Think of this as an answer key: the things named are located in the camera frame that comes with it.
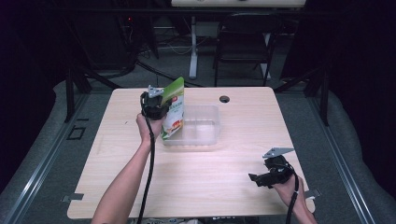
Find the chair backrest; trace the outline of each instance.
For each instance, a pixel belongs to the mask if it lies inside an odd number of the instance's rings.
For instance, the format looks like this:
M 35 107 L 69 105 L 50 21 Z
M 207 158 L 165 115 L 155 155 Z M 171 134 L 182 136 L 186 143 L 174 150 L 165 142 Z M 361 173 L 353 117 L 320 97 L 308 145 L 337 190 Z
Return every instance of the chair backrest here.
M 282 19 L 276 14 L 234 13 L 219 24 L 219 32 L 254 34 L 277 33 L 282 28 Z

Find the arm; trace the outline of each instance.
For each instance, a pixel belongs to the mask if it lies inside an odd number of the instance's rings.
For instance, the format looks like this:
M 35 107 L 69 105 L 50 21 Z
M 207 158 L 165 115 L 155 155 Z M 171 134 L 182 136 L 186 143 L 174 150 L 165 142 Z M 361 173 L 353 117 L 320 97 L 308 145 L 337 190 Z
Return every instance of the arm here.
M 150 121 L 155 138 L 160 134 L 163 120 L 164 118 Z M 93 215 L 92 223 L 124 224 L 131 213 L 150 153 L 149 128 L 145 117 L 138 114 L 136 123 L 142 142 L 136 153 L 106 190 Z
M 299 223 L 317 223 L 314 218 L 314 215 L 308 210 L 305 202 L 304 196 L 304 181 L 302 178 L 299 178 L 299 193 L 297 196 L 297 200 L 293 207 L 293 214 L 296 216 Z M 274 189 L 279 194 L 280 199 L 282 199 L 283 203 L 286 206 L 289 206 L 291 195 L 294 192 L 294 180 L 295 176 L 292 175 L 290 179 L 284 184 L 275 184 L 273 185 Z

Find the gray carpet floor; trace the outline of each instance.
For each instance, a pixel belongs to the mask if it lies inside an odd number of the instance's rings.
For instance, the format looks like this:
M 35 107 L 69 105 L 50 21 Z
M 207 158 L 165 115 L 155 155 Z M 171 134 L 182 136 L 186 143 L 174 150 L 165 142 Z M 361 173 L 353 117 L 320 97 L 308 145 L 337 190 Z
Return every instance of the gray carpet floor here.
M 283 36 L 277 41 L 276 55 L 271 67 L 271 80 L 268 82 L 270 87 L 282 84 L 279 75 L 291 40 L 290 36 Z M 174 77 L 183 76 L 187 81 L 211 87 L 214 78 L 212 69 L 214 48 L 211 43 L 212 41 L 207 39 L 199 47 L 198 77 L 195 80 L 188 79 L 190 66 L 188 48 L 179 48 L 177 49 L 179 52 L 175 53 L 175 47 L 162 49 L 160 45 L 160 60 L 155 59 L 149 52 L 139 59 Z M 221 67 L 222 76 L 233 76 L 234 73 L 249 73 L 252 77 L 261 75 L 260 70 L 252 71 L 251 67 Z M 111 78 L 111 80 L 124 88 L 146 88 L 148 84 L 163 87 L 171 82 L 168 78 L 157 77 L 139 66 L 127 76 Z M 90 79 L 90 82 L 93 86 L 91 94 L 84 95 L 76 91 L 79 110 L 68 124 L 64 124 L 66 113 L 64 83 L 55 88 L 57 102 L 47 123 L 20 169 L 0 196 L 0 222 L 10 220 L 12 212 L 19 213 L 17 218 L 19 223 L 90 222 L 89 220 L 69 219 L 66 215 L 69 203 L 61 202 L 64 195 L 70 195 L 75 190 L 111 94 L 111 90 L 102 83 L 94 79 Z M 222 80 L 219 84 L 220 86 L 261 85 L 257 80 L 241 82 L 239 79 Z M 323 131 L 321 121 L 317 118 L 318 111 L 312 106 L 315 105 L 316 99 L 305 98 L 301 92 L 304 85 L 301 85 L 286 93 L 277 94 L 276 98 L 303 167 L 306 181 L 311 189 L 319 189 L 322 193 L 322 196 L 315 201 L 315 217 L 318 223 L 364 223 L 351 200 L 340 171 L 334 165 L 332 145 Z M 395 202 L 375 183 L 370 171 L 361 161 L 359 139 L 342 105 L 332 94 L 329 102 L 329 122 L 330 127 L 326 129 L 333 133 L 337 145 L 342 150 L 346 166 L 355 177 L 361 189 L 361 196 L 367 202 L 375 222 L 396 223 Z M 73 134 L 76 134 L 76 132 L 72 133 L 73 128 L 84 129 L 80 139 L 73 139 Z M 24 206 L 24 210 L 15 211 L 15 208 L 21 208 L 18 206 L 21 202 L 21 193 L 29 184 L 35 168 L 43 164 L 43 158 L 48 156 L 54 147 L 59 150 L 52 155 L 53 163 L 46 164 L 49 171 L 44 174 L 43 181 L 32 193 L 34 197 Z M 284 223 L 285 220 L 285 216 L 259 218 L 260 223 Z

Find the chair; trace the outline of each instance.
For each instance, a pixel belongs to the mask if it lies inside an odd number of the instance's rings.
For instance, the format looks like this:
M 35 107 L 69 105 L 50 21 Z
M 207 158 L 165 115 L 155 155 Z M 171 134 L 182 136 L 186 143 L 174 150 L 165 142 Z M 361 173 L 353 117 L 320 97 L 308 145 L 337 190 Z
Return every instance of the chair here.
M 220 22 L 217 47 L 213 68 L 215 87 L 218 86 L 219 62 L 254 63 L 256 69 L 260 63 L 267 68 L 262 85 L 265 86 L 274 51 L 274 40 L 282 28 L 282 20 L 275 14 L 234 13 Z

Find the person's right arm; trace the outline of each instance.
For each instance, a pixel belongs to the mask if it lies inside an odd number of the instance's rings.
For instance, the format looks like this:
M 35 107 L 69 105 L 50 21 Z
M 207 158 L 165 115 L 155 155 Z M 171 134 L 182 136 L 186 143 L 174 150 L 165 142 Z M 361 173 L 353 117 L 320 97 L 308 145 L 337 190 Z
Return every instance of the person's right arm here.
M 299 193 L 296 199 L 296 202 L 293 206 L 293 214 L 299 221 L 299 223 L 317 223 L 317 221 L 314 218 L 314 215 L 308 210 L 308 207 L 306 206 L 305 202 L 305 196 L 304 196 L 304 181 L 302 178 L 299 178 Z M 291 201 L 291 196 L 294 193 L 294 180 L 295 176 L 292 175 L 290 179 L 284 183 L 284 184 L 275 184 L 273 185 L 274 189 L 277 191 L 279 194 L 279 197 L 282 199 L 283 203 L 286 206 L 289 206 L 290 201 Z

